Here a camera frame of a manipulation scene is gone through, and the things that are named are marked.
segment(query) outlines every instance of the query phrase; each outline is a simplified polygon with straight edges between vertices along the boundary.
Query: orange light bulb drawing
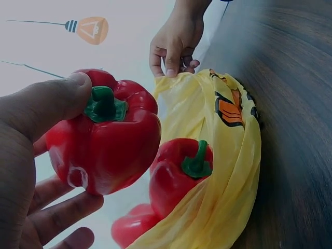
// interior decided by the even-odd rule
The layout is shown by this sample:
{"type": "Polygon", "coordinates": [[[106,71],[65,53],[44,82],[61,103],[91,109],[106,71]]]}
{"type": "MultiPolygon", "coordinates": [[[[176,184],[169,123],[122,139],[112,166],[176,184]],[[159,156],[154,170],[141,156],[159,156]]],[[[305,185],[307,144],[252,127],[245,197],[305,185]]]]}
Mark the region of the orange light bulb drawing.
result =
{"type": "Polygon", "coordinates": [[[68,32],[76,33],[80,38],[92,45],[101,44],[106,39],[108,33],[108,22],[103,17],[88,17],[80,21],[70,20],[67,21],[65,24],[55,22],[21,20],[6,20],[5,22],[32,22],[65,26],[68,32]]]}

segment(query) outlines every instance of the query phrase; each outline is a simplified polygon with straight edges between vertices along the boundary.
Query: hand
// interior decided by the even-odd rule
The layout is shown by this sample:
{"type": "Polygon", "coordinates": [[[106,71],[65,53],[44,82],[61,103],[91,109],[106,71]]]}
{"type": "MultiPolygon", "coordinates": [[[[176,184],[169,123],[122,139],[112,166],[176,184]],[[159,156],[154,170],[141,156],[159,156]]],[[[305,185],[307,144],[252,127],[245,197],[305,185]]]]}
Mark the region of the hand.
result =
{"type": "MultiPolygon", "coordinates": [[[[103,205],[103,197],[84,192],[43,209],[72,188],[57,177],[35,186],[34,156],[46,151],[43,134],[57,122],[79,115],[90,94],[90,78],[78,73],[66,80],[36,83],[0,98],[1,248],[43,248],[103,205]]],[[[93,240],[91,230],[80,228],[54,249],[86,249],[93,240]]]]}
{"type": "Polygon", "coordinates": [[[199,66],[192,54],[203,35],[203,17],[194,18],[174,11],[150,45],[150,68],[155,77],[163,76],[161,58],[166,75],[175,77],[180,72],[194,73],[199,66]]]}

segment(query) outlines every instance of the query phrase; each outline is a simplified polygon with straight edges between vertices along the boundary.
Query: bell pepper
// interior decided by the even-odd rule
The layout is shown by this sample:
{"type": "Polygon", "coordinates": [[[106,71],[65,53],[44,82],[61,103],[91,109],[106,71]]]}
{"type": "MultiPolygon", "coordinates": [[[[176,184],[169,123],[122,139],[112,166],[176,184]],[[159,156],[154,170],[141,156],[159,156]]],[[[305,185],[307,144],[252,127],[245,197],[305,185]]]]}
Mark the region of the bell pepper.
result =
{"type": "Polygon", "coordinates": [[[103,70],[79,70],[92,81],[91,98],[78,117],[46,133],[59,178],[95,195],[133,184],[158,151],[161,126],[153,96],[131,80],[116,81],[103,70]]]}
{"type": "Polygon", "coordinates": [[[197,184],[212,173],[213,154],[204,140],[174,139],[159,147],[150,167],[149,196],[160,219],[166,218],[197,184]]]}
{"type": "Polygon", "coordinates": [[[113,223],[112,238],[121,249],[125,249],[158,222],[160,219],[150,204],[137,205],[127,215],[113,223]]]}

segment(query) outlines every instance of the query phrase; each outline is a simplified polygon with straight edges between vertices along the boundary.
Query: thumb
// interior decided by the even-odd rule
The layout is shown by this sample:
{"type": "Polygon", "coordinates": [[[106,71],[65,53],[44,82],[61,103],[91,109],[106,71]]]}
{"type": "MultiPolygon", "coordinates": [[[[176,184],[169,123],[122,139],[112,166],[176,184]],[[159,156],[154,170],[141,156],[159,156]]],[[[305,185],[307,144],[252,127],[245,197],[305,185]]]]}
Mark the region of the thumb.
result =
{"type": "Polygon", "coordinates": [[[88,102],[91,87],[85,73],[32,84],[0,98],[0,106],[6,106],[0,110],[0,121],[35,142],[59,121],[78,116],[88,102]]]}
{"type": "Polygon", "coordinates": [[[168,77],[175,77],[180,68],[180,58],[182,52],[182,44],[180,42],[172,42],[167,47],[165,69],[168,77]]]}

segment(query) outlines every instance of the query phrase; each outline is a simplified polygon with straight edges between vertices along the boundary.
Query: fingernail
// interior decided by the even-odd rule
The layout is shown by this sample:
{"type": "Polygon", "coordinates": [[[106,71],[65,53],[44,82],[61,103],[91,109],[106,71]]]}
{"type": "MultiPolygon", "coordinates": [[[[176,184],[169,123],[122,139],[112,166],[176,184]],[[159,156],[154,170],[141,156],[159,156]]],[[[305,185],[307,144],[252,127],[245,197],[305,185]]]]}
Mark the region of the fingernail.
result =
{"type": "Polygon", "coordinates": [[[173,69],[168,69],[168,70],[166,71],[166,75],[167,75],[168,77],[175,77],[175,76],[176,76],[176,72],[175,72],[175,70],[173,70],[173,69]]]}
{"type": "Polygon", "coordinates": [[[68,77],[68,79],[73,80],[79,86],[84,86],[85,84],[91,84],[90,77],[87,74],[82,73],[82,72],[73,73],[68,77]]]}

